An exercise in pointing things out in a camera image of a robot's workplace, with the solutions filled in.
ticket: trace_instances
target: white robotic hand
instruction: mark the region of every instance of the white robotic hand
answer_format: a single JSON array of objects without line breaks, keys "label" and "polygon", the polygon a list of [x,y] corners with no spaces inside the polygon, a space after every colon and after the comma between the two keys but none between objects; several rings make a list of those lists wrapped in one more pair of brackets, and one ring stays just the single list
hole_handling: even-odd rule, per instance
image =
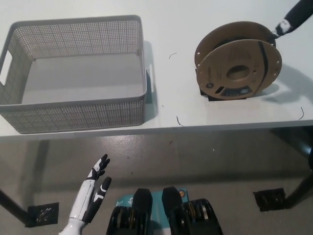
[{"label": "white robotic hand", "polygon": [[110,160],[104,155],[91,169],[82,183],[69,215],[67,226],[59,235],[81,235],[83,228],[92,221],[110,186],[111,178],[107,177],[98,192],[94,195],[94,183],[105,173]]}]

